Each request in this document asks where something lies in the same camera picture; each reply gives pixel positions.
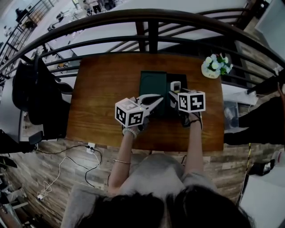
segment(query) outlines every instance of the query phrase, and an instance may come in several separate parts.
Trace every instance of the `metal railing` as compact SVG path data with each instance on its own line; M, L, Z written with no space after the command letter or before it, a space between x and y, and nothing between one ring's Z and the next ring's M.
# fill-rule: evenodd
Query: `metal railing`
M20 19L17 26L11 32L6 43L0 50L0 65L14 56L24 46L25 41L29 38L33 30L37 27L37 23L46 15L46 13L54 6L52 0L40 0L31 8L26 9L27 13ZM24 61L29 61L28 58L22 56ZM2 74L6 74L12 69L13 65L6 68Z
M241 13L243 13L243 12L250 12L250 10L247 9L247 8L231 8L231 9L218 9L218 10L205 11L205 12L200 12L198 14L204 15L204 16L210 16L211 14L225 13L225 12L241 12ZM236 19L236 21L229 22L229 24L237 26L237 25L239 25L238 20L246 18L246 15L242 15L242 14L240 14L240 15L225 15L225 16L216 16L216 17L211 17L211 18L216 19L216 20ZM160 23L159 24L159 28L165 27L167 25L170 25L170 23ZM162 35L162 34L165 34L165 33L168 33L168 32L175 31L175 32L173 32L171 34L166 35L167 37L174 37L174 36L177 36L177 35L180 35L180 34L183 34L183 33L197 31L199 29L201 29L201 28L196 28L196 27L189 28L189 26L187 26L187 25L178 24L178 25L173 25L173 26L171 26L169 28L165 28L165 29L159 31L158 35ZM145 35L147 32L148 32L148 29L145 29L145 30L143 30L141 32L140 35ZM117 48L125 45L126 43L127 43L126 41L125 42L121 42L121 43L115 45L114 47L110 48L107 52L114 51ZM132 42L132 43L130 43L128 45L125 45L123 48L118 49L117 51L121 52L121 51L124 51L124 50L126 50L126 49L128 49L130 47L133 47L133 46L135 46L135 47L130 49L129 51L136 51L136 50L139 49L138 42L136 41L136 42Z
M192 26L199 29L206 29L210 31L214 31L216 33L219 33L223 35L226 38L241 41L245 43L246 45L249 45L250 47L254 48L258 52L261 52L265 54L268 58L272 59L276 63L278 63L281 67L285 68L285 61L273 50L270 48L267 48L263 46L262 44L256 42L254 39L251 38L250 35L242 31L241 29L231 26L227 23L221 22L219 20L209 18L206 16L203 16L201 14L193 14L188 12L180 12L180 11L171 11L171 10L161 10L161 9L132 9L132 10L121 10L121 11L113 11L98 15L93 15L90 17L86 17L77 21L73 21L71 23L65 24L59 28L56 28L49 33L39 37L26 47L24 47L21 51L17 52L9 61L7 61L1 68L0 72L3 72L3 70L7 69L11 64L13 64L17 59L23 57L26 53L34 50L35 48L46 44L47 42L54 40L56 38L59 38L61 36L71 34L73 32L89 29L92 27L98 27L102 25L107 24L118 24L118 23L126 23L126 22L135 22L137 24L137 31L138 35L133 36L120 36L120 37L107 37L107 38L101 38L101 39L95 39L90 41L84 41L79 42L76 44L67 45L55 50L51 50L47 53L44 53L40 55L40 57L47 57L52 54L56 54L61 51L78 48L82 46L87 45L94 45L94 44L102 44L102 43L110 43L110 42L129 42L129 41L136 41L139 44L139 49L141 53L164 53L162 51L158 50L158 42L169 42L169 43L175 43L175 44L183 44L183 45L197 45L205 48L211 48L217 53L227 53L231 56L236 56L241 59L247 60L261 68L264 68L265 70L272 73L273 76L276 76L275 71L266 66L265 64L258 62L257 60L239 53L237 51L233 51L231 49L227 49L225 47L220 47L217 45L209 44L200 40L191 40L191 39L185 39L185 38L177 38L177 37L170 37L170 36L159 36L159 26L161 23L163 24L178 24L181 26ZM143 32L143 35L140 35L142 32L139 32L142 30L142 28L139 28L139 24L147 22L148 23L148 34L145 35ZM146 42L148 42L149 45L149 51L146 51L143 49L145 47ZM134 53L134 51L125 51L125 52L106 52L106 53L94 53L94 54L88 54L83 56L74 56L70 58L60 59L57 61L53 61L50 63L47 63L47 66L51 65L57 65L60 63L70 62L70 61L76 61L81 60L85 57L90 57L93 55L106 55L106 54L114 54L114 53ZM267 77L264 75L261 75L260 73L253 72L248 70L247 68L241 67L241 66L234 66L239 71L242 71L244 73L250 73L254 75L255 77L258 77L262 79L264 82L267 81ZM62 72L62 71L70 71L79 69L79 65L77 66L70 66L66 68L61 69L54 69L50 72L56 73L56 72ZM4 76L8 77L9 74L16 69L10 70L7 72ZM226 75L226 77L232 77L238 80L242 80L246 83L251 83L252 86L248 87L250 89L250 92L255 90L256 86L259 86L258 82L255 82L253 80L249 80L246 78L242 78L239 75Z

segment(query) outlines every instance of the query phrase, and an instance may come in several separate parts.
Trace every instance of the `black cable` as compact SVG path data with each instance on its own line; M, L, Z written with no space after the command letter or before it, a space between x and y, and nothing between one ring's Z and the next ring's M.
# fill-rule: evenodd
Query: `black cable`
M110 178L111 174L109 174L108 179L107 179L107 186L109 186L109 178Z
M38 152L41 152L41 153L44 153L44 154L47 154L47 155L57 155L57 154L60 154L60 153L62 153L64 151L70 150L70 149L75 148L75 147L86 147L86 148L88 148L87 145L77 145L77 146L66 148L63 151L60 151L60 152L57 152L57 153L47 153L47 152L44 152L44 151L41 151L41 150L33 150L33 151L38 151Z
M43 151L41 151L41 150L34 150L34 151L38 151L38 152L41 152L41 153L44 153L44 154L48 154L48 155L57 155L57 154L60 154L60 153L62 153L62 152L64 152L64 151L67 151L67 150L69 150L69 149L72 149L72 148L75 148L75 147L86 147L86 148L90 148L92 151L97 151L97 152L99 152L99 154L100 154L100 163L99 163L99 165L101 165L101 163L102 163L102 153L100 152L100 151L98 151L98 150L95 150L94 148L92 148L92 147L90 147L90 146L88 146L88 145L77 145L77 146L73 146L73 147L69 147L69 148L66 148L65 150L63 150L63 151L60 151L60 152L57 152L57 153L47 153L47 152L43 152ZM96 169L98 166L96 166L96 167L94 167L94 168L92 168L92 169L89 169L88 171L86 171L86 173L85 173L85 181L89 184L89 185L91 185L92 187L95 187L95 186L93 186L92 184L90 184L88 181L87 181L87 173L89 172L89 171L91 171L91 170L93 170L93 169Z
M82 166L82 165L79 165L78 163L76 163L71 157L69 157L69 156L66 156L67 158L69 158L71 161L73 161L75 164L77 164L78 166L81 166L81 167L83 167L83 168L85 168L85 169L88 169L88 168L86 168L85 166Z
M199 119L196 119L196 120L190 121L190 124L195 123L197 121L201 122Z
M93 149L92 147L90 148L91 150L93 150L93 151L97 151L97 152L99 152L99 154L100 154L100 163L99 163L99 165L101 165L101 163L102 163L102 153L100 152L100 151L98 151L98 150L95 150L95 149ZM86 173L85 173L85 181L89 184L89 185L91 185L92 187L95 187L94 185L92 185L92 184L90 184L88 181L87 181L87 173L89 172L89 171L91 171L91 170L93 170L93 169L96 169L98 166L96 166L96 167L94 167L94 168L92 168L92 169L89 169L88 171L86 171Z
M187 156L187 155L184 155L184 156L183 156L183 159L182 159L182 162L181 162L181 164L183 164L183 162L184 162L184 159L186 158L186 156Z

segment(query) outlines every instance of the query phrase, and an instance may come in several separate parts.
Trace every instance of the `wooden tabletop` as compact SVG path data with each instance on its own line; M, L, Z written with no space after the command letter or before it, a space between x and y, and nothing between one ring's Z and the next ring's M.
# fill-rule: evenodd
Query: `wooden tabletop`
M168 54L107 54L81 61L69 112L67 138L119 147L122 128L114 118L115 103L139 96L142 70L185 74L189 89L206 93L202 112L203 151L224 147L224 109L220 78L201 73L200 59ZM189 129L179 120L151 120L134 149L187 151Z

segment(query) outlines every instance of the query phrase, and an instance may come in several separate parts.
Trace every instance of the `wooden floor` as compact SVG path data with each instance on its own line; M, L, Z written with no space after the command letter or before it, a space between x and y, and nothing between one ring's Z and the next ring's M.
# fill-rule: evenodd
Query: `wooden floor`
M78 142L59 140L58 142L43 142L40 149L56 153L67 147L78 145ZM252 145L252 162L257 159L271 158L275 150L282 146L272 145ZM88 173L87 180L97 189L106 193L107 180L113 166L113 159L116 158L118 148L98 147L102 152L102 165L96 170ZM148 154L149 151L133 150L133 153ZM166 152L182 162L184 152ZM85 147L77 147L58 155L46 155L40 152L28 154L11 154L11 158L18 165L18 168L8 168L5 176L14 187L19 187L21 183L28 195L29 206L26 209L32 214L42 214L44 219L52 227L60 227L65 211L70 190L76 183L88 185L85 182L85 169L75 165L68 159L61 165L61 176L52 186L44 202L37 200L37 192L43 189L43 182L54 181L58 175L58 165L65 156L71 157L75 162L91 168L97 165L96 158L86 153ZM204 167L206 174L213 180L219 192L236 202L242 187L244 172L248 157L248 146L228 147L224 146L224 151L214 151L204 153Z

